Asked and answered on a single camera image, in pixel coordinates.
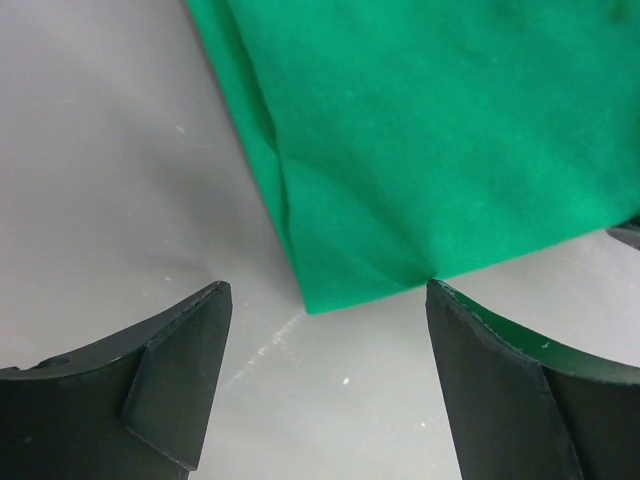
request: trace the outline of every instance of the curved black edge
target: curved black edge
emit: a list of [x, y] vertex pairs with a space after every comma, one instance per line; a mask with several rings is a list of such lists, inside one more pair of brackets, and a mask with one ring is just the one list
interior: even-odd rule
[[607, 233], [616, 240], [640, 250], [640, 215], [627, 223], [607, 229]]
[[427, 320], [462, 478], [584, 480], [542, 367], [452, 293], [429, 283]]
[[464, 480], [640, 478], [639, 368], [554, 342], [437, 281], [427, 319]]
[[225, 282], [214, 282], [157, 315], [76, 350], [43, 360], [32, 369], [0, 369], [0, 381], [63, 377], [107, 365], [145, 346], [176, 319], [183, 318], [215, 295], [230, 298], [231, 287]]
[[640, 368], [606, 360], [556, 342], [484, 308], [443, 282], [432, 280], [429, 282], [427, 291], [447, 296], [452, 303], [452, 308], [460, 309], [466, 315], [473, 317], [479, 326], [487, 330], [487, 333], [500, 339], [505, 348], [549, 369], [568, 376], [607, 383], [623, 385], [640, 383]]
[[215, 283], [38, 368], [1, 371], [0, 478], [185, 480], [202, 453], [231, 313], [229, 285]]

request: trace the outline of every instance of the green felt cloth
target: green felt cloth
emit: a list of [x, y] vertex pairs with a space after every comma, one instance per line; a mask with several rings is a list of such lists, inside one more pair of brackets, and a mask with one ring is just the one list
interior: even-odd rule
[[188, 0], [312, 312], [640, 212], [640, 0]]

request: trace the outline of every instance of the black plastic piece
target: black plastic piece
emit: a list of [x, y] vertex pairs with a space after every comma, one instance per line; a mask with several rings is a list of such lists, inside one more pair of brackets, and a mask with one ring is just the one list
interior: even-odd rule
[[182, 480], [198, 466], [231, 319], [215, 283], [30, 370], [0, 370], [0, 479]]
[[427, 317], [464, 480], [640, 479], [640, 369], [557, 343], [437, 281]]
[[609, 228], [607, 233], [616, 240], [640, 250], [640, 216], [617, 227]]

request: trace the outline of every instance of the green fabric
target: green fabric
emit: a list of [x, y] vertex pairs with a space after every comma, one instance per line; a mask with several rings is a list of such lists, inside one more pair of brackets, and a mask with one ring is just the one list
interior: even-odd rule
[[188, 0], [312, 313], [640, 212], [640, 0]]

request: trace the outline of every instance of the white table surface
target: white table surface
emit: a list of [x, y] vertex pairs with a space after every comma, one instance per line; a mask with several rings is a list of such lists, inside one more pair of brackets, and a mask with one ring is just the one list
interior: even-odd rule
[[[305, 314], [179, 0], [0, 2], [0, 238], [0, 367], [231, 283], [190, 478], [460, 478], [424, 291]], [[604, 233], [452, 283], [640, 366], [640, 253]]]

